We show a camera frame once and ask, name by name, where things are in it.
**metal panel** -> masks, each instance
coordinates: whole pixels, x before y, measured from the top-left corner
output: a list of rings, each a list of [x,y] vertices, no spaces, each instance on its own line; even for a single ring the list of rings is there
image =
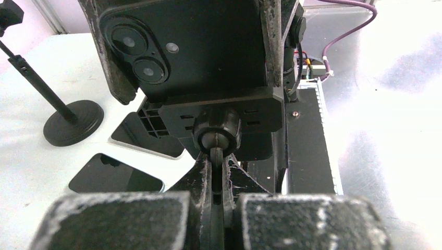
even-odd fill
[[[372,24],[329,50],[328,149],[339,158],[344,193],[373,202],[395,248],[439,249],[442,5],[422,1],[418,20],[410,19],[416,3],[377,8],[382,15]],[[321,56],[369,16],[361,8],[309,10],[304,50]]]
[[[316,89],[300,90],[298,97],[286,104],[288,192],[335,194]]]
[[[89,24],[77,0],[32,0],[45,2],[57,14],[59,23],[69,34],[90,33]]]
[[[67,34],[65,27],[63,26],[60,17],[55,12],[54,8],[46,0],[32,0],[34,5],[46,19],[47,23],[51,26],[57,34]]]

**smartphone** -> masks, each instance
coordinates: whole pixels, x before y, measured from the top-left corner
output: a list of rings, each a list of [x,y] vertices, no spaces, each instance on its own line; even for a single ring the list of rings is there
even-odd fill
[[[100,32],[150,103],[267,86],[255,0],[155,0],[105,11]]]

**black knob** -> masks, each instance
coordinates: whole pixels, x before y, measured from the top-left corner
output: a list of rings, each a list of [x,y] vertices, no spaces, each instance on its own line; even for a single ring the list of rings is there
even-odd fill
[[[192,134],[200,151],[209,155],[218,147],[226,157],[241,144],[241,120],[233,109],[210,108],[195,119]]]
[[[12,0],[0,2],[0,37],[2,37],[6,28],[23,21],[23,10]]]
[[[306,28],[307,19],[304,17],[304,8],[299,4],[296,7],[296,12],[293,21],[291,22],[289,33],[287,34],[285,46],[296,48],[296,45],[301,43],[304,39]]]

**round stand base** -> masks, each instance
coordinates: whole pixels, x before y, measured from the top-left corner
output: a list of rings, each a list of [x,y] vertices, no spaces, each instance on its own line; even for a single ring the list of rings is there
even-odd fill
[[[67,106],[77,116],[76,123],[67,122],[59,112],[55,112],[43,128],[46,140],[57,147],[83,141],[97,130],[104,117],[103,109],[93,101],[81,100]]]

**black cable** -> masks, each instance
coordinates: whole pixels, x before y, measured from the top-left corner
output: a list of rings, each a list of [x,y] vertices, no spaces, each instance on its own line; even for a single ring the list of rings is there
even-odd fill
[[[12,51],[10,51],[9,49],[8,49],[8,47],[6,47],[6,45],[4,44],[4,43],[2,43],[1,41],[0,41],[0,48],[3,50],[3,52],[5,52],[5,54],[6,55],[8,55],[9,57],[14,57],[14,54],[12,53]]]
[[[299,83],[301,83],[301,75],[302,75],[302,65],[304,64],[304,59],[302,58],[302,46],[301,43],[298,43],[296,45],[299,56],[299,63],[298,63],[298,77],[296,78],[296,82],[293,84],[292,89],[287,93],[288,96],[291,96],[296,89],[298,88]]]

